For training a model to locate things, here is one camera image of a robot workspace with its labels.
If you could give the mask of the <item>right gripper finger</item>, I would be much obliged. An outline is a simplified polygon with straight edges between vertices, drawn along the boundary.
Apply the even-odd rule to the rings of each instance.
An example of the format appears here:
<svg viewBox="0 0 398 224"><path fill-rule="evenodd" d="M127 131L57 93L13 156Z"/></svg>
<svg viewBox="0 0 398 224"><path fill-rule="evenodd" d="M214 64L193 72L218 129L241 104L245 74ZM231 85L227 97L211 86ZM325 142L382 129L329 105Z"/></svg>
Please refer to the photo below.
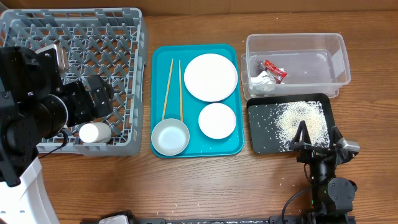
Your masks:
<svg viewBox="0 0 398 224"><path fill-rule="evenodd" d="M301 121L298 130L290 142L289 149L291 151L304 151L312 146L309 132L305 121Z"/></svg>
<svg viewBox="0 0 398 224"><path fill-rule="evenodd" d="M330 146L337 144L338 141L343 138L342 134L340 133L339 129L336 126L331 127L330 131Z"/></svg>

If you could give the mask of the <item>white cup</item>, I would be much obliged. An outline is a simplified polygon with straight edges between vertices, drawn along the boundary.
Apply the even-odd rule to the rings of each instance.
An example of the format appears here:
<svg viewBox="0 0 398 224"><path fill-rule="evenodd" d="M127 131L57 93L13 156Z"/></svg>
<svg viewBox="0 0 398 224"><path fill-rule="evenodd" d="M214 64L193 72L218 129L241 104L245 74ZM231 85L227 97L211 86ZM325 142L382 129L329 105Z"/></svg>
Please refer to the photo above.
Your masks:
<svg viewBox="0 0 398 224"><path fill-rule="evenodd" d="M78 134L84 143L107 143L112 132L107 124L87 123L80 128Z"/></svg>

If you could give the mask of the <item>red snack wrapper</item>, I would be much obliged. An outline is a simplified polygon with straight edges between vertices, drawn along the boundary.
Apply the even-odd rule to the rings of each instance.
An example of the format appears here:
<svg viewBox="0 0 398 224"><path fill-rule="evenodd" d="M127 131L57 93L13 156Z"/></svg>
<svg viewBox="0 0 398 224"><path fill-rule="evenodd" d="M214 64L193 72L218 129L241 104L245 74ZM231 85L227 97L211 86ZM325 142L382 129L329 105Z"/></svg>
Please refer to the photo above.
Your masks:
<svg viewBox="0 0 398 224"><path fill-rule="evenodd" d="M287 76L287 72L283 69L276 67L271 61L269 60L256 60L258 67L261 68L263 71L267 72L274 78L277 84L281 84L282 80Z"/></svg>

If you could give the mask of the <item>white napkin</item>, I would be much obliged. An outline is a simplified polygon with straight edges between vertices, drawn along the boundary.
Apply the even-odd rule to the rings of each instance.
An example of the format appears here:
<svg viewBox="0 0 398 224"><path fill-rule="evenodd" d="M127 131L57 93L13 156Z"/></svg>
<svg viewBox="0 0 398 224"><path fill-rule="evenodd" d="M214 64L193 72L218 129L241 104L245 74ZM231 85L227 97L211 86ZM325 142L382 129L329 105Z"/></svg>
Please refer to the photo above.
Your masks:
<svg viewBox="0 0 398 224"><path fill-rule="evenodd" d="M276 73L269 72L268 70L262 70L261 68L255 69L255 77L251 77L250 81L255 85L263 84L283 84L283 79L287 76L287 73L278 75Z"/></svg>

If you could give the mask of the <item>wooden chopstick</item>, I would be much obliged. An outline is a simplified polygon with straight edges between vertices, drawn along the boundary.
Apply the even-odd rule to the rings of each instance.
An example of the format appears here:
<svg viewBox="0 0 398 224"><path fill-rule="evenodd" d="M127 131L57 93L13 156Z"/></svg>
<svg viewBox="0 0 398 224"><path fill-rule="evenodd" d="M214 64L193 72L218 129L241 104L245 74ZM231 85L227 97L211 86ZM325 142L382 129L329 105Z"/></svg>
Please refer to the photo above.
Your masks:
<svg viewBox="0 0 398 224"><path fill-rule="evenodd" d="M167 102L168 102L168 97L169 97L170 82L171 82L171 78L172 78L173 66L174 66L174 59L172 58L171 63L170 63L169 76L168 76L168 80L167 80L167 88L166 88L166 92L165 92L164 107L163 107L163 111L162 111L162 121L165 119L165 113L167 110Z"/></svg>
<svg viewBox="0 0 398 224"><path fill-rule="evenodd" d="M180 121L183 122L183 96L182 96L182 66L178 60L178 80L179 80L179 102L180 102Z"/></svg>

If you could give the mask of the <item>grey shallow bowl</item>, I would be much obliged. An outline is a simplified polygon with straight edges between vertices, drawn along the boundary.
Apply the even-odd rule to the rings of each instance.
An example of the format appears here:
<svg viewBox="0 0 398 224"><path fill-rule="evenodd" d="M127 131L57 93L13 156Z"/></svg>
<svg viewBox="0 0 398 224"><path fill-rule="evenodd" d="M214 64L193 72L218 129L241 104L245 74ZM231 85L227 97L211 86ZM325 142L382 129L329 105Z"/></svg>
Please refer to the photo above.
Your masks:
<svg viewBox="0 0 398 224"><path fill-rule="evenodd" d="M179 119L163 119L151 134L154 149L163 156L176 156L185 150L190 140L187 126Z"/></svg>

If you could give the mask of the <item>white rice bowl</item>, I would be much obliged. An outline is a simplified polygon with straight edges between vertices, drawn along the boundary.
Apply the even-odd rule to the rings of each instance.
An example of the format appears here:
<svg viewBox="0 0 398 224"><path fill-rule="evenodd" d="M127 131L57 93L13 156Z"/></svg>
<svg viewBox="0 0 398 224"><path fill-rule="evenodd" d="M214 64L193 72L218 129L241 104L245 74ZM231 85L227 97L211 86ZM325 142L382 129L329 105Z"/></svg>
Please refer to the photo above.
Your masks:
<svg viewBox="0 0 398 224"><path fill-rule="evenodd" d="M236 123L234 111L222 103L205 106L198 117L198 125L202 133L212 139L228 137L233 133Z"/></svg>

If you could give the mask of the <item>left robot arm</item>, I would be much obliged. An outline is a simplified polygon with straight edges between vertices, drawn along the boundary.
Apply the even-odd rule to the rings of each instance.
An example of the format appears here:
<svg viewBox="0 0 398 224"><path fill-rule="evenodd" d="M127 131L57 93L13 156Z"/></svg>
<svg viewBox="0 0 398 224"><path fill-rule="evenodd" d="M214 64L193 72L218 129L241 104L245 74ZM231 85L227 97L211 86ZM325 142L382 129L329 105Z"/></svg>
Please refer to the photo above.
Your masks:
<svg viewBox="0 0 398 224"><path fill-rule="evenodd" d="M58 223L47 195L37 145L66 127L113 111L114 90L99 75L63 84L66 51L1 48L1 223Z"/></svg>

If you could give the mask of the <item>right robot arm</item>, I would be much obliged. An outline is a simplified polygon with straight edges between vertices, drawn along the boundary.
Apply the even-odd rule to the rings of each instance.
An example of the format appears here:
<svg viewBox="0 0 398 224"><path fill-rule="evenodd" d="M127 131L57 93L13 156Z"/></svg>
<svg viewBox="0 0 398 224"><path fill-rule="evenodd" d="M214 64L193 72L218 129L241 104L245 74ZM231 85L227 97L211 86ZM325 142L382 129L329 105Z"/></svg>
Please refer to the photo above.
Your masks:
<svg viewBox="0 0 398 224"><path fill-rule="evenodd" d="M297 162L309 166L310 171L304 174L310 186L291 196L285 203L281 213L282 222L287 221L285 211L290 202L309 190L313 208L296 218L297 223L354 223L354 217L349 217L348 213L353 210L358 187L352 180L337 177L335 171L338 165L351 161L359 154L359 143L344 138L334 126L331 128L330 145L314 146L306 123L301 121L289 149L299 152Z"/></svg>

